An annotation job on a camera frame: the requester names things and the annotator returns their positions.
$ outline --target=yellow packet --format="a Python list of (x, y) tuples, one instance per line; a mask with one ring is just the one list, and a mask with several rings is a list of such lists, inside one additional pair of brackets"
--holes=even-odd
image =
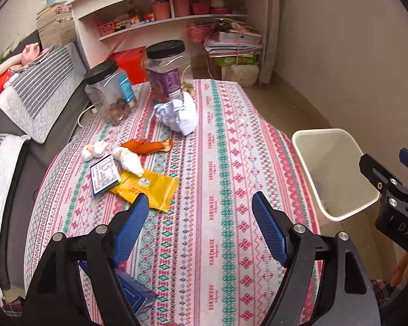
[(139, 193), (144, 193), (150, 201), (150, 208), (168, 212), (172, 196), (177, 189), (178, 179), (144, 170), (141, 178), (123, 170), (121, 182), (109, 191), (133, 203)]

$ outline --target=pink stuffed toy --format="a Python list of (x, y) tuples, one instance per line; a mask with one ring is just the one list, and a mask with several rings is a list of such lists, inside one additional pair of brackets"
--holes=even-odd
[(26, 65), (36, 59), (39, 55), (38, 43), (26, 45), (21, 53), (21, 63)]

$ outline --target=plastic bag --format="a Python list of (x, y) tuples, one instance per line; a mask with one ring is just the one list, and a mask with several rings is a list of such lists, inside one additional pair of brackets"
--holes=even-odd
[(252, 87), (260, 73), (257, 65), (231, 65), (227, 68), (227, 81), (237, 82), (241, 87)]
[(150, 208), (168, 212), (178, 179), (144, 170), (141, 178), (123, 170), (121, 182), (109, 191), (132, 203), (141, 192), (148, 196)]

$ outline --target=hand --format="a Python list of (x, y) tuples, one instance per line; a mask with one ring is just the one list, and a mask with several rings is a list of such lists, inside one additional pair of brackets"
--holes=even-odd
[(405, 252), (400, 259), (399, 263), (392, 269), (392, 279), (390, 285), (396, 287), (401, 281), (404, 275), (406, 274), (405, 279), (408, 279), (408, 253)]

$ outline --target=blue gripper pad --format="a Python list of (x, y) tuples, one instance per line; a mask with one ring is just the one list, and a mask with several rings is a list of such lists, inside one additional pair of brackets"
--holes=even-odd
[(146, 195), (141, 195), (136, 200), (133, 202), (133, 211), (115, 240), (115, 252), (112, 255), (112, 260), (117, 266), (130, 257), (131, 250), (150, 212), (150, 203)]
[(272, 207), (264, 195), (261, 192), (256, 192), (252, 197), (252, 213), (272, 257), (281, 265), (286, 266), (290, 260), (287, 253), (286, 237), (269, 211), (270, 209)]

